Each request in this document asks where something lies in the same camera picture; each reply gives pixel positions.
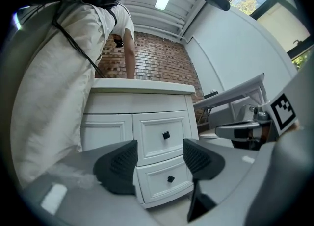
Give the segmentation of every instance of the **cabinet door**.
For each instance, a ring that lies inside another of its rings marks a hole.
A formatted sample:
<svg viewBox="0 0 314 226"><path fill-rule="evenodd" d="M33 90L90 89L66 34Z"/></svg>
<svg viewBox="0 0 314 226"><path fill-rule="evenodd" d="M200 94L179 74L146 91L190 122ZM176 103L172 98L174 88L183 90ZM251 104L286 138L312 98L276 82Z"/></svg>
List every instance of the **cabinet door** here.
<svg viewBox="0 0 314 226"><path fill-rule="evenodd" d="M81 143L83 151L133 140L132 115L83 115Z"/></svg>
<svg viewBox="0 0 314 226"><path fill-rule="evenodd" d="M191 138L188 112L133 114L133 135L138 141L138 166L182 155L183 139Z"/></svg>
<svg viewBox="0 0 314 226"><path fill-rule="evenodd" d="M182 155L136 168L145 203L172 196L193 184Z"/></svg>

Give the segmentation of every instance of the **green foliage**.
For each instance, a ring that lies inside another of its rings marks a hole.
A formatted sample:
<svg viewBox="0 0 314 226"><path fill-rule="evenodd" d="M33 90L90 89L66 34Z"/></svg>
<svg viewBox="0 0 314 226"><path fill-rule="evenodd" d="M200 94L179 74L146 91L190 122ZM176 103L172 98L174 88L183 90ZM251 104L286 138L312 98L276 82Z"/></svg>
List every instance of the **green foliage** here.
<svg viewBox="0 0 314 226"><path fill-rule="evenodd" d="M301 56L297 57L295 60L293 60L293 64L296 65L297 70L303 67L304 63L308 60L308 58L311 56L313 50L310 49Z"/></svg>
<svg viewBox="0 0 314 226"><path fill-rule="evenodd" d="M251 15L256 10L256 5L257 5L256 0L244 0L232 6L239 9L240 11L244 12L247 15Z"/></svg>

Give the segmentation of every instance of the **drawer knob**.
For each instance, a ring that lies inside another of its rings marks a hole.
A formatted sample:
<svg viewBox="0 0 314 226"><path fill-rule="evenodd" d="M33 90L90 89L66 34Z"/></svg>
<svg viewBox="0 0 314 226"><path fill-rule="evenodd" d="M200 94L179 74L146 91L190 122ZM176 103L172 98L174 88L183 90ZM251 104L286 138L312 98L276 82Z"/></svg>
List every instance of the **drawer knob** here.
<svg viewBox="0 0 314 226"><path fill-rule="evenodd" d="M175 178L173 177L173 176L168 176L168 182L173 182L173 180L174 180Z"/></svg>
<svg viewBox="0 0 314 226"><path fill-rule="evenodd" d="M169 132L167 131L167 132L164 132L164 133L162 133L162 136L163 136L163 138L166 140L166 139L168 139L168 138L170 138L170 134L169 134Z"/></svg>

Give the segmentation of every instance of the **cabinet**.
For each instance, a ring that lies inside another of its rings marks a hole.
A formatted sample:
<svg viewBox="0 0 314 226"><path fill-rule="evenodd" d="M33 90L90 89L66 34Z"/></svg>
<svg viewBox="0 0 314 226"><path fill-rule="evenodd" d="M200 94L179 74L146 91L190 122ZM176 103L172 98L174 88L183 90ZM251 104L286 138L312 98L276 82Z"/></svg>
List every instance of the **cabinet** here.
<svg viewBox="0 0 314 226"><path fill-rule="evenodd" d="M198 139L194 93L189 85L125 79L97 79L91 89L81 124L82 148L137 140L133 184L144 208L193 190L183 139Z"/></svg>

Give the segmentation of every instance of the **brick wall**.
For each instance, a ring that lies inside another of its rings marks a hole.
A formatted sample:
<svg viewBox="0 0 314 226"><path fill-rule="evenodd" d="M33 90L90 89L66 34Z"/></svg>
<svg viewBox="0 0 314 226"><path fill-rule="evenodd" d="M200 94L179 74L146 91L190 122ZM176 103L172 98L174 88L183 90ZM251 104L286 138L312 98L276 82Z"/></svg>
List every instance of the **brick wall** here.
<svg viewBox="0 0 314 226"><path fill-rule="evenodd" d="M134 33L134 42L136 79L193 85L196 91L196 96L192 96L193 102L204 98L196 71L183 45L140 32ZM116 48L111 36L107 40L103 58L98 66L105 77L126 78L127 76L124 50Z"/></svg>

